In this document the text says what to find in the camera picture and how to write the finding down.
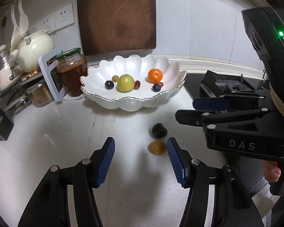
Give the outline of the person's right hand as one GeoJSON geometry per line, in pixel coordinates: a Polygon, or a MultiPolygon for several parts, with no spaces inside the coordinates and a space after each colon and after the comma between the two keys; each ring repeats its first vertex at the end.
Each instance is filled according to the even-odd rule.
{"type": "Polygon", "coordinates": [[[278,167],[278,163],[275,161],[262,161],[263,171],[264,171],[264,178],[268,182],[277,182],[281,175],[281,170],[278,167]]]}

